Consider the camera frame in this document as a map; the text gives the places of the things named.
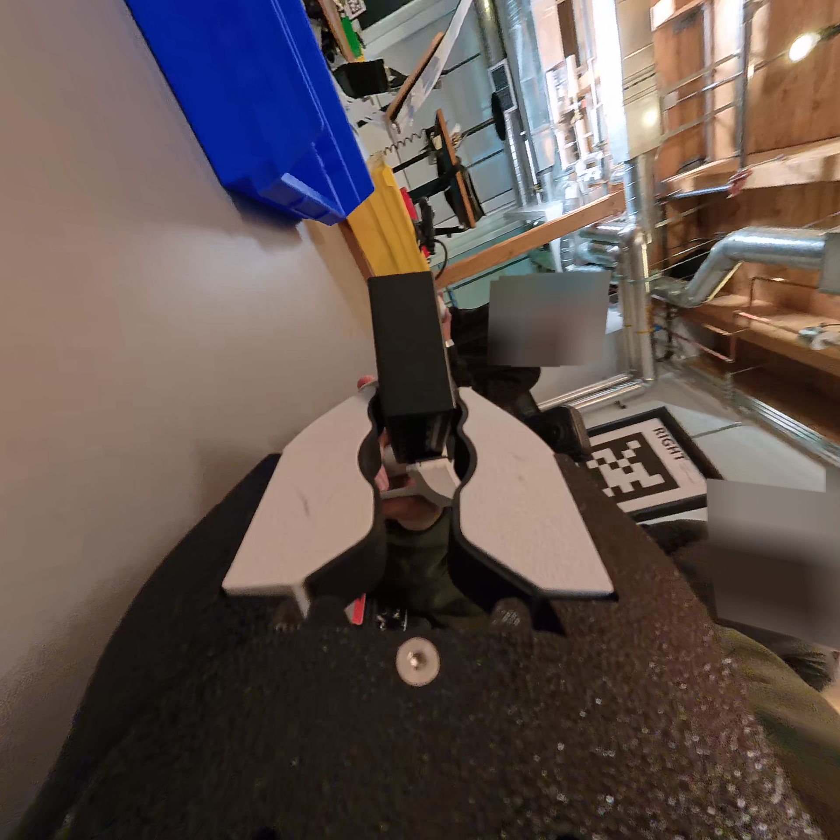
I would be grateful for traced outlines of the corrugated silver duct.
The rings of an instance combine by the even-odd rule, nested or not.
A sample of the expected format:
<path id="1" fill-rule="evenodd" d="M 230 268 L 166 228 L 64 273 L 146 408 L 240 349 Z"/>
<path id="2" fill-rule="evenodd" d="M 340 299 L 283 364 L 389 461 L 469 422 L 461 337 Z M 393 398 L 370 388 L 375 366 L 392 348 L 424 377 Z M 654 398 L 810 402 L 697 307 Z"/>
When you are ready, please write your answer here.
<path id="1" fill-rule="evenodd" d="M 507 153 L 520 207 L 548 201 L 536 139 L 546 113 L 530 2 L 475 1 L 473 8 L 491 89 L 502 102 Z"/>

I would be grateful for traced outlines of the person's olive jacket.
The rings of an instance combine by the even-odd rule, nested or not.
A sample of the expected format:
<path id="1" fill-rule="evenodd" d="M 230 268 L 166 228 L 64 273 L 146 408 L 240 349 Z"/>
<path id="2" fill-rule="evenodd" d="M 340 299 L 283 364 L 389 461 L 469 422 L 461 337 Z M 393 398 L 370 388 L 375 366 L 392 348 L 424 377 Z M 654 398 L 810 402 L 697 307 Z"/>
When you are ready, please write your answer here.
<path id="1" fill-rule="evenodd" d="M 556 451 L 563 426 L 540 415 L 531 396 L 540 367 L 488 361 L 489 307 L 448 308 L 444 336 L 457 385 L 474 389 L 532 428 Z M 838 712 L 824 697 L 830 657 L 794 637 L 738 623 L 718 635 L 745 680 L 752 710 L 792 788 L 826 838 L 838 838 Z"/>

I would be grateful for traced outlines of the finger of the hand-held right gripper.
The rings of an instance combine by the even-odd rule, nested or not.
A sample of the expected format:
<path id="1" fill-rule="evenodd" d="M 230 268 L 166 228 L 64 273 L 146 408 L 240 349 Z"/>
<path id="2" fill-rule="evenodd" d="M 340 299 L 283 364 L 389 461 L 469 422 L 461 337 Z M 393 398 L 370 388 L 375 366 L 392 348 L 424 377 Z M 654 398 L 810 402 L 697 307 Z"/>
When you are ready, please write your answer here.
<path id="1" fill-rule="evenodd" d="M 460 485 L 450 459 L 429 459 L 410 465 L 411 488 L 438 508 L 452 505 Z"/>
<path id="2" fill-rule="evenodd" d="M 416 494 L 417 484 L 408 467 L 396 460 L 391 446 L 381 447 L 381 494 Z"/>

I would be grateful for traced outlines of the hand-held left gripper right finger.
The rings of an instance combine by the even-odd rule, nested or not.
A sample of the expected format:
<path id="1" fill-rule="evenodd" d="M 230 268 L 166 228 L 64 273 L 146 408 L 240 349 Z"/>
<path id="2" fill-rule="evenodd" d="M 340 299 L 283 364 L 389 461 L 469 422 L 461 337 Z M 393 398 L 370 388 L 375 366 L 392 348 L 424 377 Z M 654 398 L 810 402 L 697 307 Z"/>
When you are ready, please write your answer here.
<path id="1" fill-rule="evenodd" d="M 450 573 L 475 601 L 601 600 L 614 585 L 550 446 L 470 388 L 452 503 Z"/>

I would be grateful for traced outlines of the silver angled air duct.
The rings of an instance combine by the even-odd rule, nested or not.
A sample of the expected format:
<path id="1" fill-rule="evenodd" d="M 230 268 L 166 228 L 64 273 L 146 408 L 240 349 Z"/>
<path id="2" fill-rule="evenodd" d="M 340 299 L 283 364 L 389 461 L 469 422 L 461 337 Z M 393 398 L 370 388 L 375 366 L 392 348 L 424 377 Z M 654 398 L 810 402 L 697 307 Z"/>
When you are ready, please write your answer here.
<path id="1" fill-rule="evenodd" d="M 690 280 L 659 276 L 650 281 L 649 293 L 677 308 L 698 308 L 713 299 L 742 264 L 819 270 L 825 274 L 827 246 L 838 247 L 837 231 L 745 227 L 714 244 Z"/>

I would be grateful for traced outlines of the black port box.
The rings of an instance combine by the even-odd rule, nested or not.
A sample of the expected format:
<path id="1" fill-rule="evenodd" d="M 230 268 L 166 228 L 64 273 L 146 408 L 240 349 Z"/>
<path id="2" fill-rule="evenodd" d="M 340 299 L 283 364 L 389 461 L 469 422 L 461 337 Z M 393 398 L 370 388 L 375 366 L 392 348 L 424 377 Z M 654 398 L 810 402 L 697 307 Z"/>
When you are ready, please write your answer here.
<path id="1" fill-rule="evenodd" d="M 442 457 L 456 395 L 430 272 L 367 280 L 380 414 L 396 461 Z"/>

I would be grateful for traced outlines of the black monitor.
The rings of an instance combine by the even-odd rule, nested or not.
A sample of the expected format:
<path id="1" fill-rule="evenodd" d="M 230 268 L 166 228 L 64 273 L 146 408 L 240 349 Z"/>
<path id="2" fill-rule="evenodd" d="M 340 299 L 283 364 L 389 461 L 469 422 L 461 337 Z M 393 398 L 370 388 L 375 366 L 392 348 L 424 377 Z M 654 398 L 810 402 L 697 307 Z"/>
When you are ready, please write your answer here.
<path id="1" fill-rule="evenodd" d="M 387 93 L 391 82 L 382 58 L 345 62 L 332 70 L 334 79 L 345 96 L 368 98 Z"/>

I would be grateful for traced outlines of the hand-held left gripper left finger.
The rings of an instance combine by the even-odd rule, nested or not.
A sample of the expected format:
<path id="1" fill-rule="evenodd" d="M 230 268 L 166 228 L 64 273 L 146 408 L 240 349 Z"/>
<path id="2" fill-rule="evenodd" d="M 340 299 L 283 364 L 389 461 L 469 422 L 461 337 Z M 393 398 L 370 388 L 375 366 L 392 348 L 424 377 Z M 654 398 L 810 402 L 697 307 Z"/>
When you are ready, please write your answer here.
<path id="1" fill-rule="evenodd" d="M 341 608 L 382 578 L 382 429 L 365 384 L 283 450 L 224 577 L 228 596 L 286 597 L 307 616 Z"/>

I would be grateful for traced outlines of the blue plastic bin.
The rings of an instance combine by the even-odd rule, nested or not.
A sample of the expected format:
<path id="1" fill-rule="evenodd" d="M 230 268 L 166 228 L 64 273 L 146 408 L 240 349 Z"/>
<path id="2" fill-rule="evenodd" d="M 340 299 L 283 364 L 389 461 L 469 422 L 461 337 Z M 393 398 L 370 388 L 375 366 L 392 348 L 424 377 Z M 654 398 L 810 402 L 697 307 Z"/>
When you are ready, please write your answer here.
<path id="1" fill-rule="evenodd" d="M 299 1 L 128 1 L 217 179 L 328 226 L 374 192 Z"/>

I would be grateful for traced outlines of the yellow plastic bin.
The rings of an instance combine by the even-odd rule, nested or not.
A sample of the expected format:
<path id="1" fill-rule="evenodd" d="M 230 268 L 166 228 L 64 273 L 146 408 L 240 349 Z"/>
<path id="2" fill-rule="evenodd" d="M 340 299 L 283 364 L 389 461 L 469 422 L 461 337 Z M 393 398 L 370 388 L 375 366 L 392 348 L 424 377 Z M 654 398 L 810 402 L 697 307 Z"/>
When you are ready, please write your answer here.
<path id="1" fill-rule="evenodd" d="M 368 164 L 374 191 L 339 225 L 362 277 L 428 272 L 393 169 L 383 154 L 373 155 Z"/>

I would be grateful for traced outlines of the wooden beam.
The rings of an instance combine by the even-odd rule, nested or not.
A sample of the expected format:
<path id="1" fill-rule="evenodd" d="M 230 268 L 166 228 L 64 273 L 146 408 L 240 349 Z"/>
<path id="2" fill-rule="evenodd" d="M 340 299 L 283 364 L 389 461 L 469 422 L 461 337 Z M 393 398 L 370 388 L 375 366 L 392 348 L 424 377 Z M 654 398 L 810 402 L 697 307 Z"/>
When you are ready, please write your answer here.
<path id="1" fill-rule="evenodd" d="M 624 212 L 626 206 L 624 189 L 617 188 L 593 203 L 447 265 L 435 278 L 435 289 L 441 291 L 525 256 L 528 252 L 548 245 L 556 239 L 615 217 Z"/>

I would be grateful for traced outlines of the wooden table with black stand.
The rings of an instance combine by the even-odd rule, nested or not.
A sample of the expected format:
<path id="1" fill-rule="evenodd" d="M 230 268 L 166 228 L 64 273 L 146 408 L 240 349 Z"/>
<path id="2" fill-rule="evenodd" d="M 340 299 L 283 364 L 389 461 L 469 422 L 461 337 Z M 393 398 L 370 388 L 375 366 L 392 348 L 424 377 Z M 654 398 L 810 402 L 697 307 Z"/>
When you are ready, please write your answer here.
<path id="1" fill-rule="evenodd" d="M 430 200 L 442 194 L 449 197 L 450 207 L 462 228 L 473 229 L 483 217 L 469 170 L 462 164 L 455 148 L 442 109 L 435 113 L 434 125 L 427 131 L 427 145 L 432 156 L 436 177 L 420 188 L 416 197 Z"/>

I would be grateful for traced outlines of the silver upright air duct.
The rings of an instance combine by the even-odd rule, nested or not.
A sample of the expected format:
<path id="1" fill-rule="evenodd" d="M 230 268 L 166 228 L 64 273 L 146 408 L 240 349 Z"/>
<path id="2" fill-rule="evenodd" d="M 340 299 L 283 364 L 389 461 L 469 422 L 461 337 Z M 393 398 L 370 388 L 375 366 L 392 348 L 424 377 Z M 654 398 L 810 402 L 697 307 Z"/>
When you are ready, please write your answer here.
<path id="1" fill-rule="evenodd" d="M 584 227 L 580 236 L 581 241 L 589 243 L 590 259 L 595 257 L 595 244 L 603 250 L 617 250 L 612 261 L 619 275 L 628 367 L 639 379 L 650 383 L 656 377 L 650 281 L 658 251 L 655 233 L 659 221 L 651 152 L 623 165 L 623 194 L 624 215 Z"/>

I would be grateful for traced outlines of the person's right hand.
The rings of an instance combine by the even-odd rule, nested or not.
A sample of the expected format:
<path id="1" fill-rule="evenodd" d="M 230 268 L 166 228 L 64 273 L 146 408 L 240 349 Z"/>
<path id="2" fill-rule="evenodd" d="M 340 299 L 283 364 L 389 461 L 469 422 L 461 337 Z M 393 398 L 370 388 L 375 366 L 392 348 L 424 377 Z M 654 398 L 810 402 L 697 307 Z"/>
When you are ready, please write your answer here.
<path id="1" fill-rule="evenodd" d="M 421 496 L 390 497 L 382 502 L 383 517 L 413 532 L 426 531 L 435 525 L 445 509 Z"/>

